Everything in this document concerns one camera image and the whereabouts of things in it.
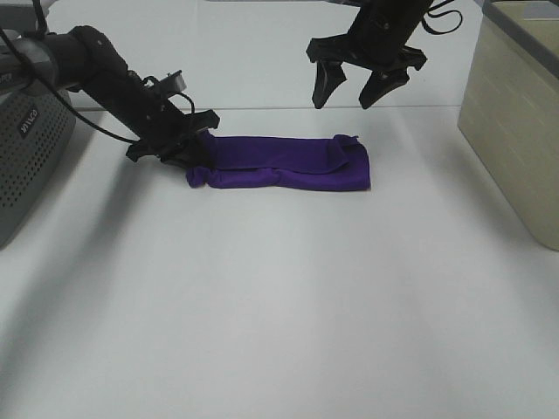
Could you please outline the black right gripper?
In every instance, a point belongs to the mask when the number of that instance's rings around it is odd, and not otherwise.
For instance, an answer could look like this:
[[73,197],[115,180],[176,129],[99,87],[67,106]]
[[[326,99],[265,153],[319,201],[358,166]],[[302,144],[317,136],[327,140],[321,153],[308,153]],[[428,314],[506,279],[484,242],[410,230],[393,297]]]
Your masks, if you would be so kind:
[[347,78],[342,70],[342,63],[348,63],[372,72],[359,95],[363,109],[372,107],[385,95],[404,86],[410,77],[406,70],[413,67],[419,71],[426,63],[424,53],[407,45],[389,53],[383,58],[380,52],[367,52],[347,34],[312,38],[306,50],[312,63],[316,62],[316,76],[312,101],[315,109],[322,109],[332,93]]

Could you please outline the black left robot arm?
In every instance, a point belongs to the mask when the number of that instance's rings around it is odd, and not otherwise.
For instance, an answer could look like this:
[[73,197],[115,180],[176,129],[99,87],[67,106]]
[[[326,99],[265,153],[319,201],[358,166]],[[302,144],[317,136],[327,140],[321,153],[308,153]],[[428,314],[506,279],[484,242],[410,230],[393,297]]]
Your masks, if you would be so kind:
[[1,73],[12,77],[2,84],[3,93],[50,93],[59,99],[62,90],[84,92],[135,134],[128,141],[129,160],[154,156],[179,168],[213,167],[203,136],[218,126],[219,118],[212,110],[184,113],[172,102],[172,97],[185,95],[181,72],[143,78],[129,69],[102,32],[86,25],[66,34],[1,38]]

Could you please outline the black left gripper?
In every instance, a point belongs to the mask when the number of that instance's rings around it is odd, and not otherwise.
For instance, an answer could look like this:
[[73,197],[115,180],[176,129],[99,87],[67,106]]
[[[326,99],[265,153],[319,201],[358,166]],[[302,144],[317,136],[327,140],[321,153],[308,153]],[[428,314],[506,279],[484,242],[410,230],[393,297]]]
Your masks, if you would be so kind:
[[154,156],[163,164],[178,168],[214,168],[213,136],[219,117],[213,110],[185,114],[165,111],[162,116],[145,116],[128,127],[139,140],[128,147],[126,157],[134,162]]

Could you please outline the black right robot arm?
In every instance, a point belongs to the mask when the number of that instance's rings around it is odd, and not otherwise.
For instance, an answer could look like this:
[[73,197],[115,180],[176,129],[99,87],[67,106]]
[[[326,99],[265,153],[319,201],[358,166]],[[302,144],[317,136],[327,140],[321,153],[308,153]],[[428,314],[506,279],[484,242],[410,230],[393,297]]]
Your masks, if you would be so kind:
[[313,38],[307,56],[316,64],[312,101],[321,109],[335,89],[346,80],[344,63],[370,71],[359,95],[367,109],[383,96],[404,86],[410,67],[420,70],[427,61],[424,53],[407,45],[430,1],[361,1],[348,31],[327,38]]

